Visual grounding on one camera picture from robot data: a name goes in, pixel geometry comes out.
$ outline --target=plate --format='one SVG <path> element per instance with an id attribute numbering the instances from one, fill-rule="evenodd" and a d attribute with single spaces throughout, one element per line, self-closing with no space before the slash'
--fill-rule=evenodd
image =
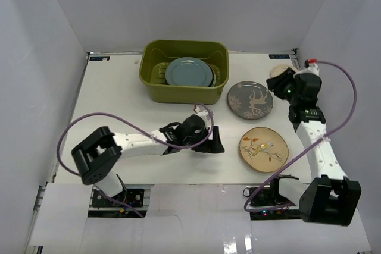
<path id="1" fill-rule="evenodd" d="M 266 127 L 253 128 L 239 141 L 245 162 L 261 173 L 273 173 L 287 161 L 289 149 L 281 135 Z"/>
<path id="2" fill-rule="evenodd" d="M 179 58 L 169 64 L 165 79 L 172 86 L 209 86 L 213 72 L 208 64 L 196 58 Z"/>
<path id="3" fill-rule="evenodd" d="M 216 85 L 216 73 L 214 72 L 214 70 L 212 68 L 210 68 L 212 70 L 212 74 L 213 74 L 213 79 L 212 79 L 212 82 L 209 84 L 209 87 L 214 87 Z"/>
<path id="4" fill-rule="evenodd" d="M 236 115 L 248 120 L 265 117 L 274 105 L 268 89 L 253 81 L 235 84 L 227 93 L 227 103 Z"/>
<path id="5" fill-rule="evenodd" d="M 282 74 L 287 68 L 291 68 L 294 70 L 294 72 L 298 72 L 299 70 L 295 68 L 293 65 L 277 65 L 273 67 L 270 71 L 270 77 L 277 77 L 280 74 Z"/>

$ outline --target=white wall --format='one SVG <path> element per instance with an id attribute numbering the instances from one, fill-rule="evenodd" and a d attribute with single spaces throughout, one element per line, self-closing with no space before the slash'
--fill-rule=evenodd
<path id="1" fill-rule="evenodd" d="M 0 252 L 20 254 L 86 54 L 57 0 L 0 7 Z"/>
<path id="2" fill-rule="evenodd" d="M 324 0 L 58 0 L 87 51 L 142 50 L 154 39 L 229 49 L 298 47 Z"/>
<path id="3" fill-rule="evenodd" d="M 381 0 L 326 0 L 301 45 L 302 59 L 340 63 L 357 84 L 357 111 L 353 120 L 332 136 L 332 145 L 349 177 L 361 183 L 359 210 L 375 253 L 381 253 L 380 53 Z M 348 114 L 351 86 L 332 68 L 321 66 L 320 71 L 323 90 L 319 103 L 332 128 Z"/>

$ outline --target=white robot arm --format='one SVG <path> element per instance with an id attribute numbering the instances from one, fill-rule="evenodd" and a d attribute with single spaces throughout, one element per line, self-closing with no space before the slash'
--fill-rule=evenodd
<path id="1" fill-rule="evenodd" d="M 168 155 L 179 152 L 188 146 L 195 152 L 223 153 L 218 126 L 213 127 L 212 139 L 195 146 L 210 133 L 211 118 L 204 110 L 195 110 L 184 122 L 170 123 L 150 133 L 142 134 L 112 133 L 108 127 L 100 127 L 85 138 L 71 151 L 82 183 L 94 184 L 107 196 L 114 197 L 123 191 L 123 182 L 111 169 L 123 158 L 142 155 Z"/>
<path id="2" fill-rule="evenodd" d="M 330 140 L 323 137 L 327 133 L 326 119 L 316 107 L 321 87 L 319 69 L 308 61 L 305 67 L 298 73 L 287 69 L 268 79 L 267 84 L 277 97 L 290 103 L 289 119 L 304 148 L 323 138 L 307 153 L 313 181 L 307 185 L 295 177 L 280 175 L 272 184 L 276 188 L 273 191 L 298 206 L 305 222 L 346 226 L 356 210 L 361 187 L 357 181 L 348 179 L 333 153 Z"/>

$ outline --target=cable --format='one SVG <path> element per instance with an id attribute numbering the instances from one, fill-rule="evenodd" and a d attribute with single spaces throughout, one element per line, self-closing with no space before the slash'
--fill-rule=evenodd
<path id="1" fill-rule="evenodd" d="M 351 119 L 354 111 L 355 111 L 355 108 L 356 108 L 356 104 L 357 104 L 357 88 L 356 88 L 356 84 L 355 82 L 353 81 L 353 78 L 351 77 L 351 75 L 344 69 L 342 68 L 341 66 L 337 65 L 337 64 L 334 64 L 332 62 L 326 62 L 326 61 L 313 61 L 313 62 L 316 62 L 317 64 L 325 64 L 325 65 L 330 65 L 332 67 L 335 67 L 335 68 L 338 68 L 339 70 L 341 70 L 346 76 L 347 78 L 349 79 L 349 81 L 351 82 L 351 85 L 352 85 L 352 88 L 353 88 L 353 103 L 352 103 L 352 108 L 351 108 L 351 111 L 349 112 L 348 116 L 346 117 L 346 119 L 340 124 L 338 125 L 336 128 L 332 129 L 331 131 L 327 132 L 326 134 L 323 135 L 324 138 L 328 138 L 329 136 L 331 136 L 333 133 L 339 131 L 342 127 L 344 127 L 348 121 Z M 292 159 L 291 161 L 289 161 L 287 164 L 285 164 L 283 167 L 281 167 L 279 170 L 277 170 L 274 174 L 272 174 L 267 180 L 265 180 L 259 187 L 257 187 L 255 189 L 255 191 L 249 196 L 249 198 L 247 199 L 247 201 L 245 202 L 243 208 L 245 211 L 247 212 L 261 212 L 263 210 L 272 210 L 272 209 L 276 209 L 276 208 L 280 208 L 280 207 L 284 207 L 286 205 L 280 205 L 280 206 L 271 206 L 269 208 L 256 208 L 256 209 L 248 209 L 248 205 L 250 203 L 250 201 L 258 194 L 258 192 L 264 188 L 264 186 L 266 186 L 269 182 L 272 181 L 272 179 L 276 178 L 281 172 L 283 172 L 285 169 L 287 169 L 288 167 L 290 167 L 293 163 L 295 163 L 297 160 L 299 160 L 300 158 L 302 158 L 305 154 L 307 154 L 310 150 L 312 150 L 315 146 L 317 146 L 321 141 L 323 141 L 324 139 L 323 138 L 319 138 L 317 141 L 315 141 L 314 143 L 312 143 L 311 145 L 309 145 L 309 147 L 305 148 L 304 151 L 302 151 L 298 156 L 296 156 L 294 159 Z"/>
<path id="2" fill-rule="evenodd" d="M 105 199 L 108 199 L 110 202 L 114 202 L 114 203 L 117 203 L 118 205 L 123 205 L 125 206 L 126 208 L 128 208 L 129 210 L 133 211 L 134 213 L 136 213 L 138 216 L 140 216 L 141 218 L 144 218 L 144 216 L 138 211 L 136 210 L 135 208 L 133 208 L 132 206 L 124 203 L 124 202 L 120 202 L 119 200 L 116 200 L 116 199 L 113 199 L 109 196 L 107 196 L 102 190 L 99 190 L 98 191 L 101 196 L 103 196 Z"/>
<path id="3" fill-rule="evenodd" d="M 139 128 L 138 126 L 128 122 L 127 120 L 124 120 L 123 118 L 119 117 L 119 116 L 116 116 L 114 114 L 110 114 L 110 113 L 106 113 L 106 112 L 94 112 L 94 113 L 89 113 L 89 114 L 85 114 L 85 115 L 82 115 L 81 117 L 75 119 L 73 122 L 71 122 L 66 128 L 65 130 L 63 131 L 61 137 L 58 139 L 58 143 L 57 143 L 57 149 L 56 149 L 56 156 L 57 156 L 57 160 L 58 160 L 58 163 L 60 163 L 60 165 L 68 172 L 72 173 L 73 175 L 78 175 L 79 176 L 79 173 L 73 171 L 72 169 L 70 169 L 68 166 L 66 166 L 62 159 L 61 159 L 61 155 L 60 155 L 60 150 L 61 150 L 61 145 L 62 145 L 62 142 L 64 140 L 64 138 L 66 137 L 68 131 L 75 125 L 77 124 L 79 121 L 81 120 L 84 120 L 85 118 L 87 117 L 91 117 L 91 116 L 106 116 L 106 117 L 111 117 L 111 118 L 114 118 L 116 120 L 119 120 L 121 121 L 122 123 L 125 123 L 127 124 L 128 126 L 136 129 L 137 131 L 139 131 L 140 133 L 142 133 L 143 135 L 147 136 L 148 138 L 151 138 L 153 139 L 154 141 L 158 142 L 158 143 L 161 143 L 161 144 L 164 144 L 164 145 L 167 145 L 169 147 L 172 147 L 172 148 L 175 148 L 175 149 L 192 149 L 194 147 L 197 147 L 201 144 L 203 144 L 206 140 L 208 140 L 208 138 L 211 136 L 212 132 L 213 132 L 213 127 L 214 127 L 214 120 L 213 120 L 213 113 L 211 112 L 211 110 L 209 108 L 207 108 L 206 105 L 200 103 L 200 102 L 197 102 L 194 104 L 195 106 L 195 109 L 197 106 L 202 106 L 207 112 L 208 112 L 208 115 L 210 117 L 210 122 L 211 122 L 211 126 L 210 126 L 210 130 L 209 130 L 209 133 L 208 135 L 206 135 L 205 138 L 203 138 L 201 141 L 199 141 L 198 143 L 196 144 L 193 144 L 193 145 L 190 145 L 190 146 L 178 146 L 178 145 L 173 145 L 173 144 L 170 144 L 168 142 L 165 142 L 165 141 L 162 141 L 160 139 L 157 139 L 155 137 L 152 137 L 151 134 L 149 134 L 148 132 L 142 130 L 141 128 Z M 132 206 L 124 203 L 124 202 L 120 202 L 119 200 L 115 200 L 109 196 L 107 196 L 102 190 L 99 190 L 100 194 L 108 199 L 109 201 L 111 202 L 114 202 L 114 203 L 117 203 L 119 205 L 123 205 L 123 206 L 126 206 L 127 208 L 129 208 L 131 211 L 133 211 L 134 213 L 136 213 L 138 216 L 140 216 L 141 218 L 143 218 L 144 216 L 139 212 L 137 211 L 135 208 L 133 208 Z"/>

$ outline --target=dark decorative plate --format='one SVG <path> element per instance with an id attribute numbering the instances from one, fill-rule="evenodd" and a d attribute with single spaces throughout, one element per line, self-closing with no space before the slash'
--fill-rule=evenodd
<path id="1" fill-rule="evenodd" d="M 227 93 L 227 103 L 239 117 L 255 120 L 273 109 L 273 96 L 263 85 L 253 81 L 235 84 Z"/>

